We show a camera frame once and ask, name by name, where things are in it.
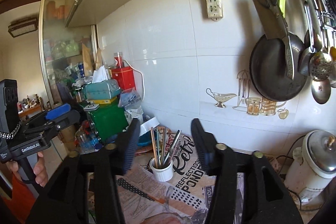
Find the wall light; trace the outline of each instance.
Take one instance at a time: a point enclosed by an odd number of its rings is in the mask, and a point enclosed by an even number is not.
[[[36,17],[19,19],[8,26],[8,32],[12,37],[18,37],[25,33],[34,32],[37,29],[38,20]]]

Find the glass cabinet door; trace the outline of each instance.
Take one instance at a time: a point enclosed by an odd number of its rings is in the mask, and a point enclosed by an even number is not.
[[[41,65],[50,103],[53,106],[58,102],[71,102],[75,98],[73,83],[78,78],[91,76],[95,69],[92,28],[65,27],[65,0],[44,0],[44,4],[42,0],[40,13],[43,13],[43,24],[40,22],[40,40],[42,38],[43,41],[40,42]],[[89,68],[86,70],[87,75],[84,75],[83,61],[86,69]]]

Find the newspaper print countertop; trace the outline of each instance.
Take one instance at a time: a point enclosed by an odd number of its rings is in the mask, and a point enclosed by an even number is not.
[[[175,134],[168,131],[168,145]],[[202,224],[211,203],[216,177],[201,168],[195,144],[190,136],[180,135],[173,158],[174,175],[158,182],[150,172],[152,152],[137,155],[132,169],[117,176],[118,193],[127,224]],[[244,174],[237,174],[236,215],[241,223]],[[89,210],[94,215],[94,194],[89,192]]]

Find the green box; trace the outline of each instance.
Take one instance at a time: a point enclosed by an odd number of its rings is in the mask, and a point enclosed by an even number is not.
[[[101,140],[122,132],[128,126],[124,109],[118,107],[118,100],[110,104],[99,105],[97,110],[88,111]]]

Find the wooden table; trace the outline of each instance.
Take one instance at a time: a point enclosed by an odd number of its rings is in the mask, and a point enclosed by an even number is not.
[[[23,110],[22,112],[19,112],[19,117],[22,118],[22,117],[26,117],[28,116],[29,114],[32,114],[34,112],[41,112],[42,111],[42,107],[41,107],[41,104],[36,104],[32,107],[29,107],[25,110]]]

